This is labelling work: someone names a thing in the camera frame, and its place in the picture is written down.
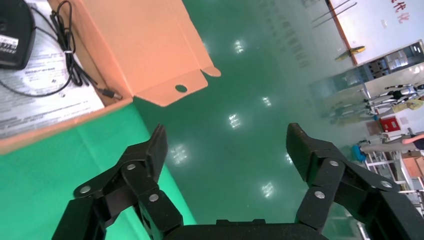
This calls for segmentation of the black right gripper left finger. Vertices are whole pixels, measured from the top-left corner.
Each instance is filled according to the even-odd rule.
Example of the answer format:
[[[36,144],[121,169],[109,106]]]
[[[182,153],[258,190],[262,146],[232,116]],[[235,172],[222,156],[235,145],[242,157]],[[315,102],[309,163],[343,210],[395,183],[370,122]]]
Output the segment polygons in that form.
[[[114,166],[78,186],[74,197],[92,197],[105,228],[133,208],[150,239],[163,240],[183,225],[181,213],[158,184],[167,153],[166,129],[158,124],[149,140],[128,146]]]

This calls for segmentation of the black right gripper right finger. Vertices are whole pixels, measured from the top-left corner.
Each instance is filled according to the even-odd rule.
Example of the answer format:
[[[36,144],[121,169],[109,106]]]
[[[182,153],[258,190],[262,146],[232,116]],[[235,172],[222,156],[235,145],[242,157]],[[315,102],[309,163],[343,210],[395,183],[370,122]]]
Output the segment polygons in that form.
[[[398,230],[397,185],[349,160],[331,142],[308,136],[298,123],[287,127],[286,150],[308,191],[297,220],[321,231],[333,203],[343,206],[370,231]]]

